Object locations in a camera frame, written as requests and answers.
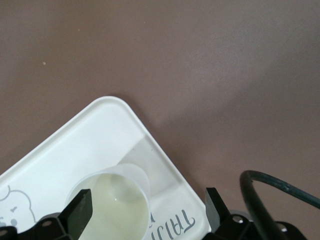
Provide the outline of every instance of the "pale yellow liquid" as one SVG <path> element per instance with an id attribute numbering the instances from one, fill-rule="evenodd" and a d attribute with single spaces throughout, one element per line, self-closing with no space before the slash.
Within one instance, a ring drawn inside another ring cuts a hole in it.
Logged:
<path id="1" fill-rule="evenodd" d="M 80 240 L 141 240 L 148 227 L 146 199 L 125 177 L 103 174 L 92 194 L 92 217 Z"/>

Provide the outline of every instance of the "cartoon face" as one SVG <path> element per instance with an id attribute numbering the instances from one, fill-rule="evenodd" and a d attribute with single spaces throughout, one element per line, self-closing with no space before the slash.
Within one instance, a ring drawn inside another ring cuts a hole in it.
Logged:
<path id="1" fill-rule="evenodd" d="M 18 232 L 31 228 L 36 219 L 28 195 L 20 190 L 11 190 L 9 186 L 5 193 L 1 193 L 5 197 L 0 198 L 0 227 L 14 226 Z"/>

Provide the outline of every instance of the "brown surface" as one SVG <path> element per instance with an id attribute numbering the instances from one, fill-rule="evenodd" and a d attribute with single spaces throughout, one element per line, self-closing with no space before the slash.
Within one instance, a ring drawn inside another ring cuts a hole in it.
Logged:
<path id="1" fill-rule="evenodd" d="M 94 99 L 124 99 L 201 196 L 245 206 L 243 170 L 320 197 L 319 1 L 6 1 L 0 173 Z M 257 184 L 276 220 L 320 211 Z"/>

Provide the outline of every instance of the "tray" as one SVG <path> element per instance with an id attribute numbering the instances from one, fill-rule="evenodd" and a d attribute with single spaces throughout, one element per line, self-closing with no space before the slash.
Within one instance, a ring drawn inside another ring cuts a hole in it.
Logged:
<path id="1" fill-rule="evenodd" d="M 96 99 L 0 176 L 0 226 L 18 232 L 61 212 L 84 176 L 133 163 L 151 186 L 146 240 L 199 240 L 210 231 L 205 205 L 121 99 Z"/>

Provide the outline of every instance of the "metal screw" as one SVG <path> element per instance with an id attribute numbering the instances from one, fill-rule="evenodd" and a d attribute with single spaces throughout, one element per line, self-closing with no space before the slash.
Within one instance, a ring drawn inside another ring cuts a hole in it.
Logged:
<path id="1" fill-rule="evenodd" d="M 42 227 L 48 227 L 48 226 L 50 226 L 51 224 L 52 224 L 52 221 L 50 221 L 50 220 L 44 221 L 44 222 L 42 223 Z"/>
<path id="2" fill-rule="evenodd" d="M 280 228 L 281 232 L 286 232 L 288 231 L 288 229 L 286 228 L 285 225 L 283 225 L 282 223 L 277 223 L 278 227 Z"/>
<path id="3" fill-rule="evenodd" d="M 8 230 L 4 229 L 0 231 L 0 237 L 6 235 L 8 233 Z"/>
<path id="4" fill-rule="evenodd" d="M 235 221 L 236 223 L 238 224 L 243 224 L 244 223 L 244 220 L 242 219 L 242 217 L 236 215 L 236 216 L 233 216 L 233 221 Z"/>

